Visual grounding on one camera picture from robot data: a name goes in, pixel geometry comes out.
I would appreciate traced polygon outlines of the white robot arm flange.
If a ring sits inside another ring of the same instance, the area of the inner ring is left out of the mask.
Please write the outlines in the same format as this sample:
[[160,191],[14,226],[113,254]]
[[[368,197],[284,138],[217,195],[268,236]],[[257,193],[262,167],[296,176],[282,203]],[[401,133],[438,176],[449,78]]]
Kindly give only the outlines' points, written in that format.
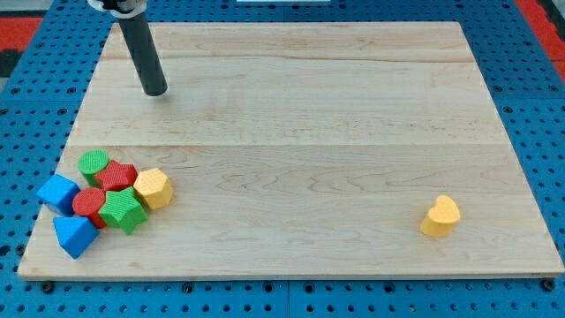
[[147,0],[87,0],[95,10],[109,12],[118,19],[130,19],[147,9]]

